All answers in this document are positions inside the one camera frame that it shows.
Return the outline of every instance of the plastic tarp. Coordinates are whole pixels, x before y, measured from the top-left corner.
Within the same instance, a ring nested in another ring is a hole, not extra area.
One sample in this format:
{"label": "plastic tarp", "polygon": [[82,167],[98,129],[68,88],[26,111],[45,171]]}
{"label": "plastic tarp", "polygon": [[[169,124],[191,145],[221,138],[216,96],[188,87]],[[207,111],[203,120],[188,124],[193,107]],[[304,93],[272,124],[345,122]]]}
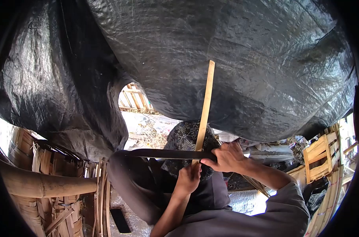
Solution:
{"label": "plastic tarp", "polygon": [[269,142],[311,138],[353,105],[353,57],[318,1],[32,1],[0,58],[0,116],[97,160],[122,149],[121,88],[210,126]]}

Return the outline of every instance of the patterned fabric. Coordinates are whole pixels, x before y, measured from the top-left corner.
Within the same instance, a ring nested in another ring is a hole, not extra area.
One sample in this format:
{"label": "patterned fabric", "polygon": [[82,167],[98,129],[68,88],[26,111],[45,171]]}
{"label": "patterned fabric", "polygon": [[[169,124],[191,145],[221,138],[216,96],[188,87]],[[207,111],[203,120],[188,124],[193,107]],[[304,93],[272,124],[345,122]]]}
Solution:
{"label": "patterned fabric", "polygon": [[[168,150],[195,150],[200,120],[183,121],[177,124],[167,137],[164,149]],[[209,125],[206,127],[205,140],[202,151],[210,152],[218,148],[219,143],[214,137],[214,132]],[[191,164],[191,160],[166,160],[161,169],[168,171],[174,177],[178,177],[181,168]],[[207,180],[214,173],[209,166],[202,164],[201,180]]]}

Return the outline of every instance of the right hand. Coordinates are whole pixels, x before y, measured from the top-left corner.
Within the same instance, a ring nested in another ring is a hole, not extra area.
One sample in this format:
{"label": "right hand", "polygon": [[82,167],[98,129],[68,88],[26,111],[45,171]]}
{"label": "right hand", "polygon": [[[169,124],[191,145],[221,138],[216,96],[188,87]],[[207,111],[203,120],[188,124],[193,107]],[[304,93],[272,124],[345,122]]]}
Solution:
{"label": "right hand", "polygon": [[244,173],[244,168],[251,159],[243,155],[239,143],[236,141],[223,143],[219,148],[211,151],[218,158],[218,162],[210,159],[201,159],[201,163],[210,166],[215,171]]}

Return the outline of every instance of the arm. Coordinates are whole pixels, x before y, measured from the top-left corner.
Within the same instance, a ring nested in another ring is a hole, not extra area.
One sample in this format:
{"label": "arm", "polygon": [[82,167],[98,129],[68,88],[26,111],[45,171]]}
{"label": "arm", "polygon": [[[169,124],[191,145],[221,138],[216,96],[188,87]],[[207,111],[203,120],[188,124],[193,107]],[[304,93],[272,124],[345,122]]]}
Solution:
{"label": "arm", "polygon": [[179,171],[176,187],[169,204],[154,226],[150,237],[163,237],[181,224],[190,194],[198,187],[200,172],[201,164],[197,164],[193,169],[189,164]]}
{"label": "arm", "polygon": [[212,152],[218,158],[217,163],[210,159],[202,159],[201,163],[216,171],[247,175],[273,190],[285,187],[290,182],[296,183],[296,180],[290,175],[245,157],[237,142],[223,143]]}

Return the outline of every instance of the black phone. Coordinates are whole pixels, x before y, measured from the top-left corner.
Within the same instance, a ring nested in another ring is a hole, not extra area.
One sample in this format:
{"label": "black phone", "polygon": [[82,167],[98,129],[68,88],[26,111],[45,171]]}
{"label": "black phone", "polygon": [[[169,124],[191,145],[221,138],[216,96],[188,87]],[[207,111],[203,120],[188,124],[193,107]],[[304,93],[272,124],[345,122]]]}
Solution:
{"label": "black phone", "polygon": [[131,233],[131,230],[128,227],[127,221],[124,218],[121,209],[120,208],[110,209],[110,212],[120,234]]}

